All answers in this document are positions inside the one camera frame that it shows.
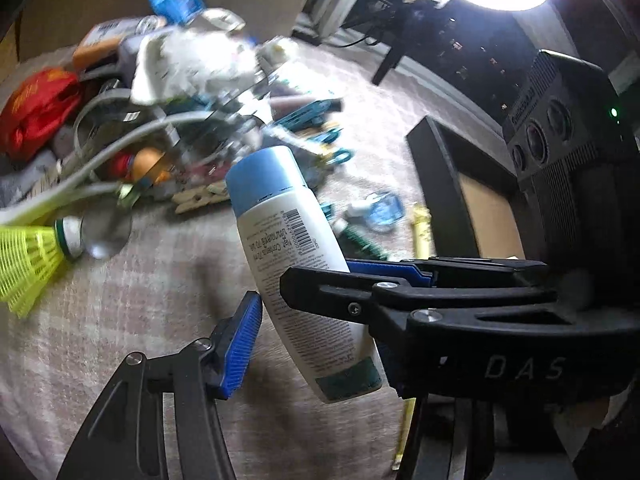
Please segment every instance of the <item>blue packet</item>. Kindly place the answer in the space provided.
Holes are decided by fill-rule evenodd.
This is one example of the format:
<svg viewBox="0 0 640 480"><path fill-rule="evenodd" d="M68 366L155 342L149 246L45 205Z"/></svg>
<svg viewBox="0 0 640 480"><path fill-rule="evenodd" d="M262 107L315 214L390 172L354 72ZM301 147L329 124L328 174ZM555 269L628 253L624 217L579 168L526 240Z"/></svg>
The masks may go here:
<svg viewBox="0 0 640 480"><path fill-rule="evenodd" d="M186 25L206 8L202 0L149 0L149 4L156 14L179 25Z"/></svg>

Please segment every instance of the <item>shuttlecock cork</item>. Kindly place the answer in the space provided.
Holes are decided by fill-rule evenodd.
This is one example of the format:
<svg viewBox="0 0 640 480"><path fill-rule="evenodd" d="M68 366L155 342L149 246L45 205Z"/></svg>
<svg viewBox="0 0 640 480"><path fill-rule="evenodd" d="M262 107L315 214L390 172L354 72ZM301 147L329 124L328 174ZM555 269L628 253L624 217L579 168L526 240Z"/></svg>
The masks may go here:
<svg viewBox="0 0 640 480"><path fill-rule="evenodd" d="M82 254L80 224L68 216L53 227L0 227L0 303L27 316L62 261Z"/></svg>

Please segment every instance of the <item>yellow stick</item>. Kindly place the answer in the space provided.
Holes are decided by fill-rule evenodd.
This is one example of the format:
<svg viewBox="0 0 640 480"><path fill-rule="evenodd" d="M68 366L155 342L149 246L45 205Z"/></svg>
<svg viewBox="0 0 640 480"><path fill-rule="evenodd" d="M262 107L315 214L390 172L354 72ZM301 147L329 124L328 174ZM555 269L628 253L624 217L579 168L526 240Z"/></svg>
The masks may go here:
<svg viewBox="0 0 640 480"><path fill-rule="evenodd" d="M414 226L414 255L420 260L426 260L433 256L433 236L431 234L431 213L420 204L414 204L412 224ZM396 447L396 455L391 465L393 471L400 468L404 447L409 436L409 428L411 427L411 419L414 416L415 399L407 399L404 402L404 411L402 412L402 426L400 429L400 438Z"/></svg>

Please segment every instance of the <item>screw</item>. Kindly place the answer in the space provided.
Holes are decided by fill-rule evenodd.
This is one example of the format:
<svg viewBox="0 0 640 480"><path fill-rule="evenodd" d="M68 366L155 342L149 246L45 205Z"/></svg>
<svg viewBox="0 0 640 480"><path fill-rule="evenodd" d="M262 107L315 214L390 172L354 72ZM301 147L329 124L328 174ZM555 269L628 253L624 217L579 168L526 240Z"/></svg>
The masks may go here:
<svg viewBox="0 0 640 480"><path fill-rule="evenodd" d="M129 366L139 365L142 362L144 356L140 352L132 352L127 357L125 357L124 361Z"/></svg>
<svg viewBox="0 0 640 480"><path fill-rule="evenodd" d="M423 323L434 323L442 319L442 314L439 313L435 308L423 308L420 310L416 310L412 314L412 316Z"/></svg>
<svg viewBox="0 0 640 480"><path fill-rule="evenodd" d="M196 339L196 341L193 342L193 345L196 347L198 352L204 352L211 348L211 339L208 337L201 337L200 339Z"/></svg>
<svg viewBox="0 0 640 480"><path fill-rule="evenodd" d="M349 314L351 314L352 316L359 316L360 313L362 312L362 307L360 306L359 303L350 303L349 306L347 307L347 310L349 311Z"/></svg>

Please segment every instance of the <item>white container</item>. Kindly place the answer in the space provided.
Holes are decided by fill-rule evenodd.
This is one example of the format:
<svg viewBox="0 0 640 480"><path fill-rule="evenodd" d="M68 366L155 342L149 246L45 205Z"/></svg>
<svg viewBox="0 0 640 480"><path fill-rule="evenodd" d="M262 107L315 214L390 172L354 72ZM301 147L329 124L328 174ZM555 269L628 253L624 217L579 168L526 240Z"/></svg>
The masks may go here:
<svg viewBox="0 0 640 480"><path fill-rule="evenodd" d="M280 295L280 277L291 266L349 272L291 150L252 153L225 180L264 306L311 389L323 402L379 389L382 364L366 326L293 310Z"/></svg>

